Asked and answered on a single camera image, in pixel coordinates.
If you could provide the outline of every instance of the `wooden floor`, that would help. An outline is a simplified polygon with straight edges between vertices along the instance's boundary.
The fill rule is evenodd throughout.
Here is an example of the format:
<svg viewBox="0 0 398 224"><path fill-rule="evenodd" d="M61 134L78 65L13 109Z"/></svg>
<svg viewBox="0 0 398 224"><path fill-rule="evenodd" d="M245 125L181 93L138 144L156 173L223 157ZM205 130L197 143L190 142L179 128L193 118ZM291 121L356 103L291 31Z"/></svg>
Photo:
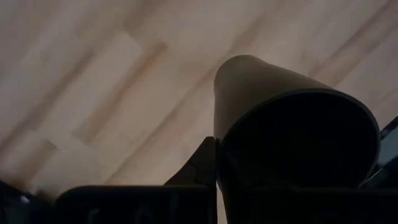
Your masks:
<svg viewBox="0 0 398 224"><path fill-rule="evenodd" d="M256 55L398 114L398 0L14 0L0 7L0 179L56 197L163 184Z"/></svg>

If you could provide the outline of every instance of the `black object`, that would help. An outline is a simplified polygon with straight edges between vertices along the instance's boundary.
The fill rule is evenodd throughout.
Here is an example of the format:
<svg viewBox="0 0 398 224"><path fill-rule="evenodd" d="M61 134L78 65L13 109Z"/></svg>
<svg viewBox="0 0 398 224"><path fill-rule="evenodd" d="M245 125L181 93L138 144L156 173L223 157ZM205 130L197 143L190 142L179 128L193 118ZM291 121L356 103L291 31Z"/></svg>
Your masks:
<svg viewBox="0 0 398 224"><path fill-rule="evenodd" d="M398 222L398 190L379 188L398 185L368 180L377 123L344 93L237 56L216 75L214 135L164 186L72 189L52 221L216 223L217 181L229 224Z"/></svg>

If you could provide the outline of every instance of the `wood grain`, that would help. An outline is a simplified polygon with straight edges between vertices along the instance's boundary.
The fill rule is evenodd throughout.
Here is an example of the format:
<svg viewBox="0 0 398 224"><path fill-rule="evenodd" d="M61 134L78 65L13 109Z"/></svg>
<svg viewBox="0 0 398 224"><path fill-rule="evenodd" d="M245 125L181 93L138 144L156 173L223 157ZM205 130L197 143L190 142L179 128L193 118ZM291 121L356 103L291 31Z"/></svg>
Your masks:
<svg viewBox="0 0 398 224"><path fill-rule="evenodd" d="M396 0L0 5L0 179L52 198L164 183L212 135L213 77L237 54L353 95L380 127L398 114Z"/></svg>

